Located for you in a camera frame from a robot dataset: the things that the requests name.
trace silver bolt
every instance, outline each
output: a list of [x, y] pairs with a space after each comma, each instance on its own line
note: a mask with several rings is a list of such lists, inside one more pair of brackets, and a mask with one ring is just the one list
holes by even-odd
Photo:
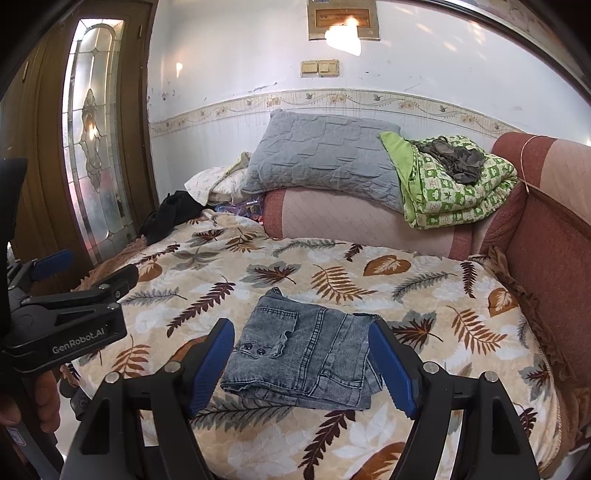
[[119, 373], [117, 372], [111, 372], [110, 374], [107, 374], [105, 377], [105, 382], [107, 383], [115, 383], [117, 382], [117, 380], [119, 379]]
[[425, 370], [425, 372], [428, 374], [436, 374], [439, 372], [439, 365], [437, 365], [435, 362], [425, 362], [423, 364], [423, 370]]
[[489, 382], [494, 383], [497, 380], [499, 380], [499, 375], [496, 374], [496, 372], [484, 372], [484, 378], [486, 378]]
[[164, 371], [168, 372], [169, 374], [173, 374], [179, 370], [181, 370], [181, 364], [175, 360], [172, 360], [171, 362], [168, 362], [166, 365], [164, 365]]

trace denim jeans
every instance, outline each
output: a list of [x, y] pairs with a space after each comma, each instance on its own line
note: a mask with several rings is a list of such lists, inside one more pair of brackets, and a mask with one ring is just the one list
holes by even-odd
[[376, 315], [299, 303], [279, 288], [262, 296], [234, 347], [220, 386], [297, 407], [364, 410], [382, 390], [369, 357]]

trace green fabric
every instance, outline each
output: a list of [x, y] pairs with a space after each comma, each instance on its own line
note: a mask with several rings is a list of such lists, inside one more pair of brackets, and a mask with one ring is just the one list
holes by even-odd
[[430, 155], [419, 152], [400, 135], [394, 132], [380, 134], [400, 177], [404, 218], [413, 228], [436, 228], [482, 220], [503, 205], [517, 184], [517, 171], [509, 161], [485, 153], [467, 137], [452, 135], [446, 138], [454, 147], [477, 148], [485, 154], [480, 180], [474, 185], [453, 181], [443, 165]]

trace blue gripper pad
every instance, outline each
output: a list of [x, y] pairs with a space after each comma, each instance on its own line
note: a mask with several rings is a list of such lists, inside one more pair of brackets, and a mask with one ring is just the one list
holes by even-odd
[[234, 325], [230, 320], [225, 319], [222, 329], [193, 377], [193, 394], [189, 402], [192, 415], [196, 415], [197, 412], [207, 407], [233, 347]]
[[41, 281], [52, 275], [63, 272], [70, 268], [74, 255], [69, 250], [61, 250], [60, 252], [37, 260], [33, 265], [31, 272], [31, 279], [33, 281]]
[[418, 407], [413, 400], [410, 377], [376, 323], [369, 326], [369, 350], [378, 365], [394, 405], [409, 419], [414, 420]]

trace bed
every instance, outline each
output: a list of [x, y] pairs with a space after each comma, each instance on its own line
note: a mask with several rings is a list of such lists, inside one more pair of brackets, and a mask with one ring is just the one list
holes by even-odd
[[[496, 371], [542, 471], [560, 450], [561, 416], [548, 360], [518, 302], [476, 261], [321, 238], [277, 240], [247, 218], [205, 210], [126, 263], [137, 286], [120, 302], [128, 335], [75, 362], [92, 396], [103, 377], [155, 372], [201, 342], [220, 317], [239, 337], [272, 286], [293, 300], [380, 314], [424, 361], [477, 377]], [[210, 469], [228, 480], [389, 478], [411, 422], [388, 391], [365, 411], [278, 406], [214, 392], [191, 421]], [[460, 417], [450, 419], [437, 479], [449, 478]], [[149, 416], [147, 439], [155, 442]]]

